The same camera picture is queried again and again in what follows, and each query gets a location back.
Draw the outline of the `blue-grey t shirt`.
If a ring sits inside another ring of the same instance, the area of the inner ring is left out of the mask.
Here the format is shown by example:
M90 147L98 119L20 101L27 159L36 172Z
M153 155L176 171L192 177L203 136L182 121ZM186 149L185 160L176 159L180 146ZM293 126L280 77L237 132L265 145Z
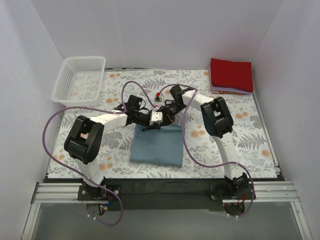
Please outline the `blue-grey t shirt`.
M183 154L181 126L169 125L150 130L144 130L141 125L135 126L130 162L180 168L183 165Z

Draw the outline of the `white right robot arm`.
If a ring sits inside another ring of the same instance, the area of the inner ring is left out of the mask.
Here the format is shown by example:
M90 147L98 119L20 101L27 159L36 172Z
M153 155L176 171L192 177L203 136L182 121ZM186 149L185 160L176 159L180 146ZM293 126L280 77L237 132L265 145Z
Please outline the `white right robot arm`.
M182 133L184 148L189 157L199 166L204 168L224 167L224 190L222 194L232 199L244 196L249 189L250 174L248 170L239 163L239 158L233 141L234 121L230 110L223 97L206 97L197 93L197 89L187 86L182 89L181 84L170 84L170 94L173 98L171 103L166 103L160 107L159 111L163 115L163 120L159 124L161 127L168 126L175 121L176 115L184 111L182 117L182 127L185 127L185 118L188 108L192 107L202 114L202 119L206 132L213 137L217 144L219 154L222 159L221 164L205 165L197 161L189 151Z

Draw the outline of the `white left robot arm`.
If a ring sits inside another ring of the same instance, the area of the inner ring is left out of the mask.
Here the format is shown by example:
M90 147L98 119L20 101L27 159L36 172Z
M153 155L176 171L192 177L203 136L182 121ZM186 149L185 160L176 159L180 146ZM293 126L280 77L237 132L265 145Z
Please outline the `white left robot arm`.
M143 99L130 95L127 102L120 104L111 112L99 116L78 116L64 142L64 150L68 152L84 175L83 182L89 186L89 194L95 200L106 196L106 187L101 184L104 175L97 163L104 132L125 127L132 123L145 127L160 127L163 121L160 105L149 110L141 107Z

